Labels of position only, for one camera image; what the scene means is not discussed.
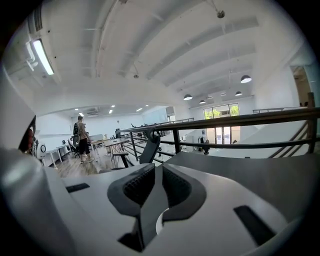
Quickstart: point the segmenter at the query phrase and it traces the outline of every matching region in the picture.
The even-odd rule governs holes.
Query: black shorts
[[[82,155],[83,153],[89,154],[89,146],[87,138],[80,139],[79,141],[79,154]]]

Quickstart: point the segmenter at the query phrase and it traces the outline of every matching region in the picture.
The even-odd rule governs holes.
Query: glass door
[[[224,140],[223,140],[223,135],[222,135],[222,128],[217,127],[215,130],[216,130],[216,143],[223,144]]]
[[[224,117],[233,117],[239,115],[239,106],[237,103],[216,107],[205,108],[204,119],[216,119]],[[240,140],[240,127],[216,127],[206,129],[207,139],[210,143],[231,144],[233,140]]]

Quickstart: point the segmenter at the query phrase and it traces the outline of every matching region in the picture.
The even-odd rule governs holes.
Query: wooden floor
[[[62,157],[62,162],[59,160],[56,162],[56,170],[61,178],[66,177],[78,177],[98,174],[100,170],[111,170],[114,168],[114,164],[111,162],[110,155],[107,155],[107,151],[104,147],[99,147],[99,156],[96,157],[94,153],[91,156],[95,158],[94,161],[88,162],[88,157],[83,156],[84,163],[81,163],[80,157],[74,157],[71,153]],[[121,159],[118,162],[118,167],[123,167]]]

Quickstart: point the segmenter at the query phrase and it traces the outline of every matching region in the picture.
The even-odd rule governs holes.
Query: doorway
[[[308,93],[311,92],[307,74],[303,66],[292,66],[293,77],[299,96],[300,107],[309,105]]]
[[[205,108],[204,119],[216,119],[239,115],[238,103]],[[216,127],[206,129],[207,139],[213,144],[231,144],[240,140],[240,127]]]

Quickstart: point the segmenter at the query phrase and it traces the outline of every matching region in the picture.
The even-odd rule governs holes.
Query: gray mesh chair back
[[[146,142],[145,148],[140,156],[140,164],[152,163],[160,145],[159,136],[150,136]]]

